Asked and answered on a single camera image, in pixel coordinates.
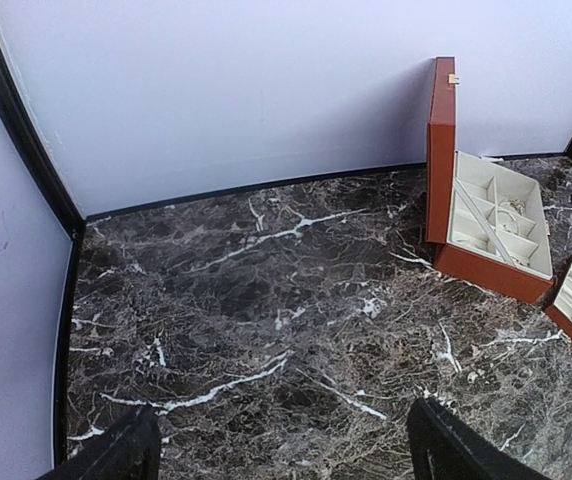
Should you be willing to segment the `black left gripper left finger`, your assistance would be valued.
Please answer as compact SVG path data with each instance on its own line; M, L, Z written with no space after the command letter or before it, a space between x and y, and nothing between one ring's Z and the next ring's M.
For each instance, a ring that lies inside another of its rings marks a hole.
M160 430L150 406L133 407L80 453L40 480L158 479Z

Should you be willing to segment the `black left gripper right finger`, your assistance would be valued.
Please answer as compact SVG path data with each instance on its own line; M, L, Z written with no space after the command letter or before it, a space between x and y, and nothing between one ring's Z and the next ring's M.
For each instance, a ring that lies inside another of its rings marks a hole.
M416 479L543 479L499 451L434 399L417 399L407 416Z

